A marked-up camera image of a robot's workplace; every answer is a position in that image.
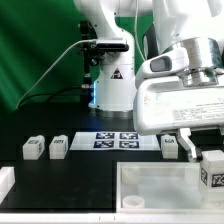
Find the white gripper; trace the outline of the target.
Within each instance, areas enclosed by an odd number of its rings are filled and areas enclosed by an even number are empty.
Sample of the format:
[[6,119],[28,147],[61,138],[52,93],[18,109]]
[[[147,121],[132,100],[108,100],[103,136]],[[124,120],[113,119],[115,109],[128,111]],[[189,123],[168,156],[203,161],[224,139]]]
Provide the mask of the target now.
[[202,153],[190,139],[191,130],[224,126],[224,86],[185,88],[177,76],[148,79],[137,90],[133,112],[134,129],[140,135],[179,129],[177,140],[188,160],[200,162]]

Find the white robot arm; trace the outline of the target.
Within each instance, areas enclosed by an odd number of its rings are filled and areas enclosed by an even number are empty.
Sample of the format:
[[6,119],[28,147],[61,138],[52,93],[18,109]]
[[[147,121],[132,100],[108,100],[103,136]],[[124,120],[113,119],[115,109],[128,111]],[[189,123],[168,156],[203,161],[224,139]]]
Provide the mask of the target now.
[[[126,117],[140,135],[174,133],[190,161],[194,131],[224,129],[224,0],[73,0],[97,38],[90,110]],[[134,38],[118,17],[150,14],[151,58],[134,65]]]

